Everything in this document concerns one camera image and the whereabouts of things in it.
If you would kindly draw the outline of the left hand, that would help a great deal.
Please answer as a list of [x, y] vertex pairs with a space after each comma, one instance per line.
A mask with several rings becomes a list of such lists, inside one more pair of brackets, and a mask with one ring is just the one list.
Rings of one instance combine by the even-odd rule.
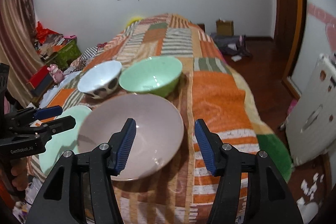
[[25, 190], [28, 186], [27, 158], [13, 160], [11, 162], [11, 174], [14, 176], [12, 184], [18, 191]]

